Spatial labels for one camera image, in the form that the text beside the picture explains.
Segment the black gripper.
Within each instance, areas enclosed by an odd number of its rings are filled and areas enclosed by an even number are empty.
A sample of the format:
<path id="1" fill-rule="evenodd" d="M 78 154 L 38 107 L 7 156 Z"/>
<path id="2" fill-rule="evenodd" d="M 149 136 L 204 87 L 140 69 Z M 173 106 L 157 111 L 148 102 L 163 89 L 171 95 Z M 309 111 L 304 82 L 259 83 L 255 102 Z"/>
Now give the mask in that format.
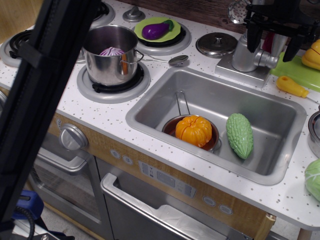
<path id="1" fill-rule="evenodd" d="M 247 27 L 247 49 L 254 53 L 261 43 L 263 30 L 285 33 L 290 37 L 283 62 L 290 62 L 305 42 L 303 33 L 314 33 L 320 20 L 307 15 L 300 9 L 299 0 L 273 0 L 265 4 L 249 4 L 244 18 Z"/>

